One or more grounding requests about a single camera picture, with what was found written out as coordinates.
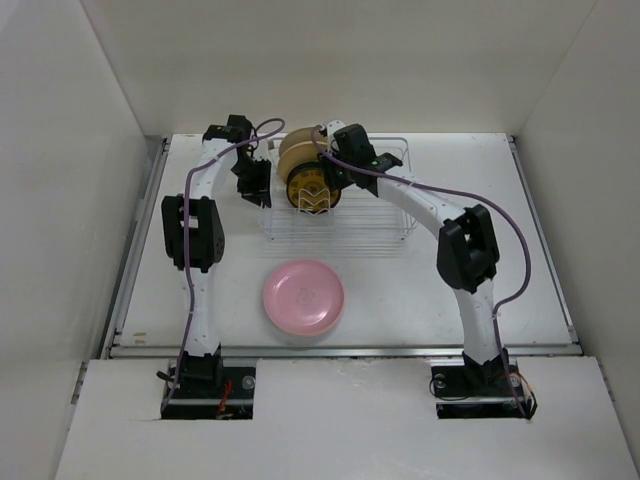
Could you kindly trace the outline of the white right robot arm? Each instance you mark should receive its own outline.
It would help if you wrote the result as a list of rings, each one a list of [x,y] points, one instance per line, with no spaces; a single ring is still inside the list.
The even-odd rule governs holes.
[[[400,208],[434,235],[437,272],[453,290],[464,336],[462,366],[443,374],[461,379],[460,397],[504,394],[509,360],[493,298],[500,253],[488,201],[461,207],[447,200],[449,190],[421,183],[400,159],[377,153],[359,124],[318,125],[311,139],[331,189],[355,185]]]

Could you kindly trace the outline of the yellow plate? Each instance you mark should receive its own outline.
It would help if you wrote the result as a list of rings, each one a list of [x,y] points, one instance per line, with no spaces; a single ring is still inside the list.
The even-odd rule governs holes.
[[[343,312],[343,303],[296,304],[279,314],[275,324],[291,335],[316,337],[336,327],[342,319]]]

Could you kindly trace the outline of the pink plate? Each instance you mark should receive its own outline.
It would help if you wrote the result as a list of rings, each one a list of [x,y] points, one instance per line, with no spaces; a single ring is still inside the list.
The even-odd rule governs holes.
[[[320,302],[343,303],[345,308],[346,294],[338,274],[318,260],[284,262],[268,276],[263,287],[264,310],[278,329],[277,316],[292,305]]]

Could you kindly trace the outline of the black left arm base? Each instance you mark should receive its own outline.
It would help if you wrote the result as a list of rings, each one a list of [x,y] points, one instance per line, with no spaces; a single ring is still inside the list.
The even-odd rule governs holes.
[[[251,420],[256,365],[234,365],[221,357],[185,356],[156,372],[164,382],[160,405],[163,420]]]

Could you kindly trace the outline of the amber patterned small plate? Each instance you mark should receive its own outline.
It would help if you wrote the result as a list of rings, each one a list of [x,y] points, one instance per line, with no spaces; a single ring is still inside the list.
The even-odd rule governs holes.
[[[299,165],[287,178],[286,197],[296,210],[316,215],[335,208],[341,191],[329,188],[320,167]]]

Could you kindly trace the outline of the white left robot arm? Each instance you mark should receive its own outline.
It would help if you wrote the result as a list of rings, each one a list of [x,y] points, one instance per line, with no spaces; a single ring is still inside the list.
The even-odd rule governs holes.
[[[233,174],[242,199],[260,208],[272,206],[271,162],[255,157],[264,138],[243,115],[231,114],[224,125],[209,126],[202,136],[201,158],[187,173],[183,192],[161,202],[165,250],[184,274],[187,295],[185,332],[174,372],[166,380],[165,403],[190,387],[205,397],[223,387],[221,340],[211,300],[215,267],[226,245],[216,195]]]

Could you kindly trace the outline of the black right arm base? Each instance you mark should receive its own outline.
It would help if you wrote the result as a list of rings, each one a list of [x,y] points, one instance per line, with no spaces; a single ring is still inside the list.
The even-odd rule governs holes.
[[[516,362],[505,370],[500,357],[476,364],[466,356],[460,362],[431,364],[429,390],[439,419],[531,420],[538,402]]]

